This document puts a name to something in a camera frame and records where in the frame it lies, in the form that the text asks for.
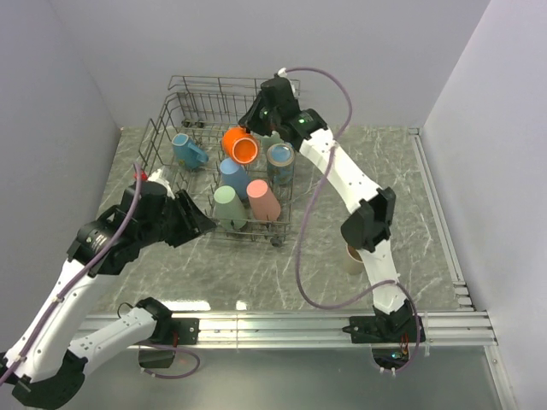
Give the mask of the orange mug black handle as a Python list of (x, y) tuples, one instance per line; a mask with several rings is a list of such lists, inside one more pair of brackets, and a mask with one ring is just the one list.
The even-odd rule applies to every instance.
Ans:
[(258, 156), (258, 140), (245, 128), (236, 126), (224, 133), (221, 140), (225, 153), (240, 165), (251, 164)]

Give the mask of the green plastic cup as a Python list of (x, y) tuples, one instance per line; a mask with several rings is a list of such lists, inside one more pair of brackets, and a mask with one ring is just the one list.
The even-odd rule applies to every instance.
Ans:
[(247, 213), (236, 191), (229, 185), (222, 185), (214, 193), (215, 218), (222, 228), (238, 231), (247, 223)]
[(266, 153), (272, 145), (282, 144), (282, 143), (283, 143), (283, 139), (280, 137), (280, 135), (277, 132), (272, 132), (270, 136), (261, 137), (261, 147), (264, 153)]

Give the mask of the teal patterned mug yellow inside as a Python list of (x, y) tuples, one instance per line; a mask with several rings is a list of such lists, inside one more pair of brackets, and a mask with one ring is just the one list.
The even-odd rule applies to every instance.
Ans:
[(295, 151), (288, 143), (277, 143), (267, 151), (267, 173), (277, 185), (287, 185), (294, 173)]

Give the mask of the blue plastic cup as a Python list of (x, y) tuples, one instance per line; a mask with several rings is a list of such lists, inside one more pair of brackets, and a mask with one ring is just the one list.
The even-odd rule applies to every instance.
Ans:
[(248, 198), (247, 186), (250, 183), (250, 177), (243, 166), (227, 157), (220, 164), (220, 172), (224, 185), (231, 186), (241, 200)]

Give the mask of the pink plastic cup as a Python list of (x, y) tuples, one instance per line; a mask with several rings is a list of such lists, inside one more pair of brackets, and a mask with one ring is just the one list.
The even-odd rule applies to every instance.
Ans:
[(247, 185), (246, 192), (256, 220), (276, 221), (279, 218), (281, 206), (265, 180), (252, 180)]

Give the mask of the light blue floral mug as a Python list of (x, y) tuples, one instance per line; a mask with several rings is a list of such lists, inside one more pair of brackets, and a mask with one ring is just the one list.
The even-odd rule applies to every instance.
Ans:
[(172, 139), (172, 148), (175, 159), (187, 169), (194, 170), (209, 162), (209, 155), (187, 134), (175, 135)]

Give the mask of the beige plastic cup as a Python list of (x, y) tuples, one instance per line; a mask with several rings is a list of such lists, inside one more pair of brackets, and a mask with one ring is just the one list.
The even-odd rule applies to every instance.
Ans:
[(360, 275), (365, 271), (361, 256), (349, 244), (346, 245), (343, 265), (344, 271), (349, 275)]

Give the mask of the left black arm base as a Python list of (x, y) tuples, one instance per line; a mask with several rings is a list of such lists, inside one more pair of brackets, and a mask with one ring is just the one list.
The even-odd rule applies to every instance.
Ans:
[[(160, 324), (158, 330), (154, 330), (151, 337), (144, 339), (139, 344), (138, 365), (142, 371), (155, 378), (177, 379), (186, 378), (195, 373), (201, 366), (200, 357), (190, 351), (186, 346), (197, 344), (199, 332), (199, 320), (170, 319)], [(168, 369), (175, 363), (178, 354), (191, 357), (195, 364), (187, 372), (180, 375), (167, 375), (157, 373), (156, 370)]]

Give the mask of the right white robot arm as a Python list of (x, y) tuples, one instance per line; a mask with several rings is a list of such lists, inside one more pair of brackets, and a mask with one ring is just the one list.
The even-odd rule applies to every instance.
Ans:
[(345, 242), (361, 257), (373, 296), (374, 317), (350, 331), (365, 343), (424, 341), (421, 320), (408, 291), (399, 282), (391, 252), (396, 194), (381, 188), (349, 157), (329, 125), (312, 108), (302, 109), (289, 79), (279, 75), (261, 84), (239, 125), (261, 136), (277, 132), (323, 174), (349, 212), (341, 226)]

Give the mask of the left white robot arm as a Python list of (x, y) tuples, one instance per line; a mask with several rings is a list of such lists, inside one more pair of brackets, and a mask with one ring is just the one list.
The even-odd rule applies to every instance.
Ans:
[(185, 190), (133, 183), (121, 202), (82, 226), (48, 300), (23, 336), (1, 354), (1, 381), (26, 407), (58, 409), (87, 376), (140, 342), (171, 344), (181, 335), (172, 311), (153, 297), (92, 334), (75, 338), (91, 308), (140, 251), (154, 243), (177, 248), (216, 228)]

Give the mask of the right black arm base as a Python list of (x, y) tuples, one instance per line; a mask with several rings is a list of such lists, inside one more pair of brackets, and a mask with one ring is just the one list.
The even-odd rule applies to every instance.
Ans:
[(374, 363), (380, 370), (394, 373), (409, 363), (410, 345), (426, 341), (421, 319), (418, 324), (413, 314), (400, 319), (379, 312), (374, 317), (351, 316), (342, 331), (350, 335), (353, 344), (378, 344), (372, 348)]

